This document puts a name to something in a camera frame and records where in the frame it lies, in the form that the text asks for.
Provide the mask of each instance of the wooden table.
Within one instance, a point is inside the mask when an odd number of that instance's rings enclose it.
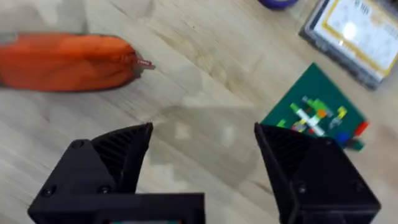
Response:
[[[0,223],[31,223],[27,207],[74,139],[155,124],[140,192],[205,192],[207,222],[278,223],[253,135],[316,62],[371,122],[365,149],[347,152],[382,203],[398,211],[398,77],[358,85],[298,35],[315,1],[282,12],[256,0],[0,0],[0,31],[118,35],[155,70],[100,93],[0,92]]]

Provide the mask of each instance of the green lego baseplate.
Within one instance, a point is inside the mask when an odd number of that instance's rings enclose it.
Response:
[[[368,125],[364,116],[316,64],[295,82],[262,124],[292,128],[311,136],[328,136],[341,147],[361,150],[357,138]]]

